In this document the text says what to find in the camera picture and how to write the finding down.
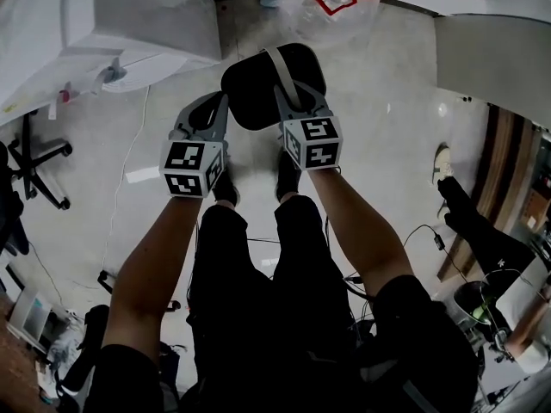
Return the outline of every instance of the shoe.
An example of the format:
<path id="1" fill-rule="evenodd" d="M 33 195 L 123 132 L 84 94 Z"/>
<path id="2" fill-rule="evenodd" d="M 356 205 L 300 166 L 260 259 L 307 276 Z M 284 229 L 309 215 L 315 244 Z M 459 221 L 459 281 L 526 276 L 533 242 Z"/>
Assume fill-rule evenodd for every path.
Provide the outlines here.
<path id="1" fill-rule="evenodd" d="M 449 213 L 449 208 L 448 208 L 448 204 L 446 202 L 444 202 L 442 204 L 442 206 L 440 207 L 440 209 L 438 210 L 438 220 L 440 220 L 441 222 L 443 222 L 444 224 L 446 223 L 446 214 Z"/>
<path id="2" fill-rule="evenodd" d="M 231 202 L 234 207 L 238 205 L 239 191 L 235 188 L 235 185 L 233 185 L 228 169 L 222 171 L 218 181 L 216 181 L 216 185 L 214 185 L 213 193 L 216 201 L 227 200 Z"/>
<path id="3" fill-rule="evenodd" d="M 446 177 L 454 175 L 451 169 L 451 153 L 446 144 L 440 144 L 434 158 L 434 169 L 432 170 L 432 183 L 438 184 L 438 181 L 443 181 Z"/>
<path id="4" fill-rule="evenodd" d="M 275 197 L 281 202 L 285 194 L 299 192 L 299 181 L 302 171 L 298 169 L 286 151 L 280 153 L 278 167 Z"/>

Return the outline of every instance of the tiled floor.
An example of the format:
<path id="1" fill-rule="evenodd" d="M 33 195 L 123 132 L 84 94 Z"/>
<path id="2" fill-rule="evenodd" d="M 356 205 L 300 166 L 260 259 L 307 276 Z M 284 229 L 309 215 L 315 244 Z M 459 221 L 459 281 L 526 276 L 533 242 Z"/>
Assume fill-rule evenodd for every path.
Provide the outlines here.
<path id="1" fill-rule="evenodd" d="M 161 144 L 176 115 L 198 96 L 219 89 L 229 65 L 282 43 L 274 34 L 276 13 L 261 9 L 257 0 L 219 4 L 219 12 L 224 62 L 151 87 L 145 128 L 127 160 L 127 173 L 158 165 Z M 456 176 L 470 190 L 484 141 L 487 107 L 476 100 L 459 101 L 457 94 L 436 87 L 433 20 L 382 6 L 370 37 L 361 35 L 330 49 L 316 48 L 316 52 L 328 86 L 328 102 L 344 130 L 344 176 L 402 239 L 418 225 L 428 224 L 435 225 L 444 242 L 451 245 L 455 234 L 438 226 L 436 219 L 442 199 L 430 185 L 434 153 L 441 142 L 450 144 Z M 46 179 L 55 180 L 50 183 L 66 192 L 72 207 L 59 212 L 39 196 L 26 204 L 22 220 L 64 306 L 82 313 L 93 305 L 108 303 L 107 293 L 96 283 L 106 240 L 104 267 L 115 272 L 168 200 L 160 178 L 132 184 L 123 179 L 108 238 L 123 160 L 141 126 L 144 103 L 145 90 L 120 96 L 102 93 L 83 96 L 60 109 L 55 122 L 47 121 L 44 114 L 34 118 L 34 133 L 41 141 L 62 137 L 74 147 L 71 157 L 53 159 L 44 167 Z M 20 127 L 20 121 L 8 124 L 0 130 L 0 138 L 7 144 Z M 277 134 L 277 129 L 247 132 L 233 119 L 228 125 L 227 140 L 242 198 L 238 211 L 250 224 L 250 237 L 276 237 L 272 213 L 276 209 L 273 168 Z M 307 177 L 301 192 L 317 200 Z M 203 209 L 212 203 L 212 198 L 205 200 Z M 436 272 L 443 262 L 443 253 L 432 238 L 427 231 L 420 231 L 406 247 L 416 274 L 431 293 L 438 289 Z M 279 256 L 276 244 L 250 246 L 251 259 L 259 268 L 262 259 Z M 337 264 L 344 272 L 351 271 L 336 242 L 332 247 Z M 185 293 L 193 254 L 193 250 L 188 254 L 175 294 L 184 308 L 168 314 L 164 321 L 163 340 L 170 344 L 192 346 L 185 323 Z M 59 302 L 34 255 L 18 256 L 13 263 L 26 279 L 36 280 L 52 302 Z M 359 314 L 362 301 L 351 297 L 350 303 Z M 182 389 L 195 381 L 192 359 L 190 347 L 178 376 Z"/>

